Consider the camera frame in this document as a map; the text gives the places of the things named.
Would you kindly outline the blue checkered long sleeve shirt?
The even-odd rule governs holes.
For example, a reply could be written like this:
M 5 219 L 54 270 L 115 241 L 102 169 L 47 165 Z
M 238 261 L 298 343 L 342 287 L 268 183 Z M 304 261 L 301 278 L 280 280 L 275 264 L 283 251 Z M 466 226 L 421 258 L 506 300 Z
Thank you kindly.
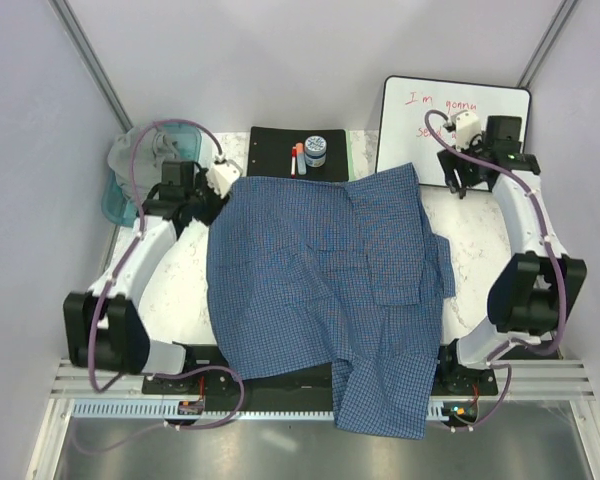
M 209 230 L 206 280 L 216 343 L 244 379 L 327 364 L 339 429 L 423 438 L 455 283 L 412 165 L 238 180 Z

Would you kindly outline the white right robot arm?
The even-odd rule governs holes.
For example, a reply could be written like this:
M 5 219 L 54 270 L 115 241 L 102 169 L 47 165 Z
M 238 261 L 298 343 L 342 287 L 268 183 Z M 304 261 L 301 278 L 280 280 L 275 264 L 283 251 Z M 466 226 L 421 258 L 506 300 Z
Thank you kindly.
M 568 317 L 587 275 L 583 260 L 571 257 L 555 233 L 542 198 L 541 168 L 522 150 L 522 120 L 490 116 L 485 122 L 468 110 L 444 115 L 437 157 L 451 193 L 464 198 L 485 184 L 503 215 L 511 258 L 487 298 L 487 314 L 474 330 L 454 340 L 438 368 L 447 392 L 463 392 L 473 370 L 486 370 L 515 347 L 535 355 L 557 352 Z

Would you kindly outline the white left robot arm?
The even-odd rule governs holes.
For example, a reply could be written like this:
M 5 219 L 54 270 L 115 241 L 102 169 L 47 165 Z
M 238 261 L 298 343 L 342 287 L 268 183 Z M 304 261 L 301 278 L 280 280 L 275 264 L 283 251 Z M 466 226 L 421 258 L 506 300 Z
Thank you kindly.
M 189 226 L 208 226 L 226 204 L 241 169 L 229 160 L 203 168 L 168 161 L 151 188 L 132 237 L 114 263 L 87 291 L 71 292 L 63 303 L 71 363 L 89 372 L 164 375 L 178 393 L 199 382 L 198 367 L 176 343 L 149 337 L 138 307 L 163 257 Z

